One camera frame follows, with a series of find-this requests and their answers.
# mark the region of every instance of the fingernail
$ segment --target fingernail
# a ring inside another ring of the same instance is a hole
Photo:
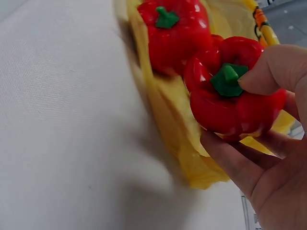
[[[238,79],[239,84],[242,83],[243,81],[245,81],[245,80],[248,78],[249,75],[250,75],[250,74],[246,73],[246,74],[244,74],[242,77],[240,77],[240,78]]]

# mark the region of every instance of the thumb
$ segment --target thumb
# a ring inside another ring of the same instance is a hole
[[[279,88],[295,92],[302,80],[307,82],[307,49],[277,45],[266,48],[252,70],[239,79],[250,93],[268,95]]]

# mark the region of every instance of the white surface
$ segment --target white surface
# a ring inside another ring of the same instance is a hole
[[[180,186],[112,6],[30,0],[0,23],[0,229],[244,229],[232,183]]]

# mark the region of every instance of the plastic pepper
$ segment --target plastic pepper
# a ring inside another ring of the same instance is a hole
[[[226,141],[269,131],[284,106],[285,90],[255,95],[243,91],[237,82],[254,67],[263,47],[244,37],[214,44],[212,50],[196,53],[185,68],[184,81],[195,119]]]
[[[212,45],[207,11],[199,0],[145,0],[138,11],[148,28],[151,65],[158,72],[182,75],[185,62]]]

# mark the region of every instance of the finger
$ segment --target finger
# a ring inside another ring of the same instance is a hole
[[[293,116],[296,120],[300,121],[295,101],[295,94],[293,92],[286,92],[286,102],[283,109],[291,116]]]
[[[278,45],[266,48],[255,67],[240,78],[241,87],[251,93],[269,95],[279,88],[295,92],[306,78],[307,50]]]
[[[293,152],[300,142],[273,130],[255,139],[281,159]]]
[[[211,132],[203,132],[201,144],[241,191],[250,197],[264,170]]]
[[[248,147],[240,142],[234,143],[232,144],[232,146],[238,152],[242,153],[243,156],[245,156],[246,158],[254,162],[256,165],[263,168],[265,171],[275,166],[281,161],[281,159],[277,157],[259,152],[258,150]]]

